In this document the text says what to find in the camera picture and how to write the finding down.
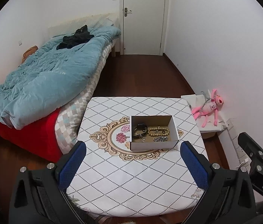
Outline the white cardboard jewelry box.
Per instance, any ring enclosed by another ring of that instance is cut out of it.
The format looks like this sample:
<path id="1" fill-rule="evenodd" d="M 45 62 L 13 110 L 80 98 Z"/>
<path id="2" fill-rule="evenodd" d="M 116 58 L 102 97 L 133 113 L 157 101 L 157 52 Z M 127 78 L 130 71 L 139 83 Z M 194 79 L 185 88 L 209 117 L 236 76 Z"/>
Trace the white cardboard jewelry box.
<path id="1" fill-rule="evenodd" d="M 172 149 L 180 137 L 171 115 L 131 116 L 130 150 L 133 152 Z M 168 136 L 170 141 L 154 142 L 158 136 Z"/>

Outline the checkered bed sheet mattress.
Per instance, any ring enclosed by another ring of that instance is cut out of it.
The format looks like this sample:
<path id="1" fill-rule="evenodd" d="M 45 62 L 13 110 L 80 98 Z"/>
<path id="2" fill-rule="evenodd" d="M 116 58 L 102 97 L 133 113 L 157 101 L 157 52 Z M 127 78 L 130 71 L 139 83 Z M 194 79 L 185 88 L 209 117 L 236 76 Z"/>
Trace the checkered bed sheet mattress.
<path id="1" fill-rule="evenodd" d="M 68 153 L 76 143 L 77 132 L 83 115 L 97 87 L 101 72 L 111 53 L 113 42 L 108 43 L 101 54 L 97 69 L 90 77 L 87 86 L 70 102 L 61 107 L 55 123 L 55 136 L 59 149 L 63 154 Z"/>

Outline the red blanket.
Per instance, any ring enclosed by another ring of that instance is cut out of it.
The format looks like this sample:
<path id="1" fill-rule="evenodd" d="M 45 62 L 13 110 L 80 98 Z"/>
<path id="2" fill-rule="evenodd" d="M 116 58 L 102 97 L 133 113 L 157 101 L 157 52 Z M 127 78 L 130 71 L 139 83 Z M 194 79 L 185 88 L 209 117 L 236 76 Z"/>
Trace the red blanket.
<path id="1" fill-rule="evenodd" d="M 55 124 L 60 109 L 56 109 L 48 116 L 39 119 L 21 130 L 9 128 L 0 123 L 0 136 L 50 162 L 57 162 L 63 153 L 61 152 L 55 135 Z"/>

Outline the white diamond pattern tablecloth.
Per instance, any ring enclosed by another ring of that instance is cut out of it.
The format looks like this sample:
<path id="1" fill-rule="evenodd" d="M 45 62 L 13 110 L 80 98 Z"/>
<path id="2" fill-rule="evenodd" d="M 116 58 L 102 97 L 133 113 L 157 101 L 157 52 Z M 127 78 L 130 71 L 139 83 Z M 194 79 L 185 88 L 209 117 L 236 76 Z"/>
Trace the white diamond pattern tablecloth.
<path id="1" fill-rule="evenodd" d="M 195 206 L 203 191 L 181 158 L 179 145 L 146 152 L 129 149 L 133 115 L 171 115 L 180 140 L 206 154 L 186 100 L 94 97 L 77 136 L 87 153 L 67 188 L 69 198 L 82 210 L 121 217 L 155 216 Z"/>

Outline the pink panther plush toy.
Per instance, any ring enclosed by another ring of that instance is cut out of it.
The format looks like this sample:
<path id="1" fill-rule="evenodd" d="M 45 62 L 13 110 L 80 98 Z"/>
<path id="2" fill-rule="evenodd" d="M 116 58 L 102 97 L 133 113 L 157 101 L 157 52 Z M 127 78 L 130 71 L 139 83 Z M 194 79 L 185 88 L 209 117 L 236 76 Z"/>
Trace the pink panther plush toy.
<path id="1" fill-rule="evenodd" d="M 208 122 L 208 116 L 214 115 L 214 126 L 218 126 L 218 111 L 222 108 L 224 104 L 224 99 L 217 93 L 217 89 L 213 89 L 211 92 L 212 102 L 208 103 L 202 109 L 202 106 L 195 107 L 192 109 L 192 115 L 194 119 L 198 119 L 199 117 L 204 117 L 204 123 L 202 124 L 202 128 L 204 128 Z"/>

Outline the white cloth covered box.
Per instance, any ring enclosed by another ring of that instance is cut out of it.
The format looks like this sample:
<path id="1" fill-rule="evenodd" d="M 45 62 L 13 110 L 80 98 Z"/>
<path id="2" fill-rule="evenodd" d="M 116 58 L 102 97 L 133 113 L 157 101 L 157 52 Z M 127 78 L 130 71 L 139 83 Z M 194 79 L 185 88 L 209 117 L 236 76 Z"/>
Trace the white cloth covered box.
<path id="1" fill-rule="evenodd" d="M 220 109 L 217 112 L 217 125 L 215 125 L 215 111 L 205 115 L 208 110 L 206 107 L 210 105 L 210 96 L 204 92 L 201 95 L 183 95 L 181 99 L 187 101 L 188 106 L 190 107 L 191 112 L 199 108 L 198 111 L 192 113 L 195 122 L 199 128 L 199 131 L 203 139 L 208 139 L 213 137 L 216 133 L 220 133 L 227 128 L 227 124 L 223 118 L 223 114 Z"/>

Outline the grey clothes hanger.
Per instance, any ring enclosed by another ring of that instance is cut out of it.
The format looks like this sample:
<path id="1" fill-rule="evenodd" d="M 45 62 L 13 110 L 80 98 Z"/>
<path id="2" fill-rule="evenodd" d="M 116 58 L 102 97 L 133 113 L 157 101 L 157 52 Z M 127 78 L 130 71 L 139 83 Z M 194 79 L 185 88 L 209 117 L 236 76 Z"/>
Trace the grey clothes hanger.
<path id="1" fill-rule="evenodd" d="M 209 94 L 207 94 L 206 92 L 204 91 L 201 91 L 202 95 L 204 96 L 204 99 L 205 99 L 205 102 L 203 103 L 202 105 L 202 109 L 204 108 L 204 106 L 208 103 L 211 103 L 212 102 L 212 98 L 209 96 Z"/>

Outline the light blue duvet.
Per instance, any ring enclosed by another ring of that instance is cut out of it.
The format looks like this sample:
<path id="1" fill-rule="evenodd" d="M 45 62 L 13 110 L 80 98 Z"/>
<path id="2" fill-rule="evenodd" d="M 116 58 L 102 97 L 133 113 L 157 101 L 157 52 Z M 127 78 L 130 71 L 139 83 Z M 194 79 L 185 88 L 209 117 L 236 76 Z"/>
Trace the light blue duvet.
<path id="1" fill-rule="evenodd" d="M 121 35 L 115 26 L 91 29 L 87 43 L 58 49 L 62 37 L 46 42 L 0 84 L 0 123 L 17 130 L 75 98 L 96 72 L 103 50 Z"/>

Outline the brown plush toy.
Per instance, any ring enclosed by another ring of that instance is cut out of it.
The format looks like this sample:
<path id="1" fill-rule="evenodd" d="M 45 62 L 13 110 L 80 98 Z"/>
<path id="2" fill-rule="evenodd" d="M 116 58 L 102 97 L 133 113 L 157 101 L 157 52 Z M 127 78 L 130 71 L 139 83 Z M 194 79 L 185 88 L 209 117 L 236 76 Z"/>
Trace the brown plush toy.
<path id="1" fill-rule="evenodd" d="M 38 50 L 38 46 L 32 46 L 30 47 L 22 56 L 22 64 L 25 62 L 25 60 L 30 56 L 33 55 Z"/>

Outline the black clothing on bed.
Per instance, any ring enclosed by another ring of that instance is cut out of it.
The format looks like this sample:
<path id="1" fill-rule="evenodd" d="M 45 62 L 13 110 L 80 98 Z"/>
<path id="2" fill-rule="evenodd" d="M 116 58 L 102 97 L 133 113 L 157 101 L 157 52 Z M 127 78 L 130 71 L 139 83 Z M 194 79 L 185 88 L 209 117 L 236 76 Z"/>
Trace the black clothing on bed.
<path id="1" fill-rule="evenodd" d="M 87 25 L 76 30 L 71 36 L 64 36 L 62 42 L 56 47 L 56 50 L 71 49 L 83 43 L 88 43 L 95 36 L 90 34 Z"/>

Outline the white door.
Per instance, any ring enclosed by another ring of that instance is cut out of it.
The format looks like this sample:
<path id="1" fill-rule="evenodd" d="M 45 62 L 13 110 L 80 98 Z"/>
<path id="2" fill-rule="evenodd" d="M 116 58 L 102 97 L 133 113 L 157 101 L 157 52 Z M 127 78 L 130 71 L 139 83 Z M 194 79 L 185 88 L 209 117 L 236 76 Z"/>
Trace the white door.
<path id="1" fill-rule="evenodd" d="M 124 17 L 124 9 L 132 10 Z M 169 0 L 119 0 L 122 55 L 156 55 L 164 51 Z"/>

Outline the white wall socket strip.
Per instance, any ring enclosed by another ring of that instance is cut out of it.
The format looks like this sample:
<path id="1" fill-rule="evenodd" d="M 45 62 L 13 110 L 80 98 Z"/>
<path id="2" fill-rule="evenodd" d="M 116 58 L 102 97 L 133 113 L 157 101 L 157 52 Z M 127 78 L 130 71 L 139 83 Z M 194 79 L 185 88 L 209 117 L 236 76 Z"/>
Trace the white wall socket strip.
<path id="1" fill-rule="evenodd" d="M 250 158 L 238 144 L 239 133 L 236 129 L 236 126 L 233 124 L 230 118 L 227 120 L 226 125 L 228 137 L 230 139 L 231 150 L 231 153 L 228 156 L 229 166 L 231 169 L 238 169 L 241 167 L 248 168 L 248 165 L 250 164 Z"/>

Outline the wooden bed frame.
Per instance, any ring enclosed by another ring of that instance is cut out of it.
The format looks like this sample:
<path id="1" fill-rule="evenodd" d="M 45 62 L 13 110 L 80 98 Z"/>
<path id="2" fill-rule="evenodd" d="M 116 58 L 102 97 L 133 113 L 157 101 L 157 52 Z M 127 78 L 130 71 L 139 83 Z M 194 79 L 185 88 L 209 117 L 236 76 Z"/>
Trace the wooden bed frame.
<path id="1" fill-rule="evenodd" d="M 119 39 L 116 39 L 113 41 L 112 49 L 111 49 L 111 56 L 116 57 L 120 55 L 120 41 Z"/>

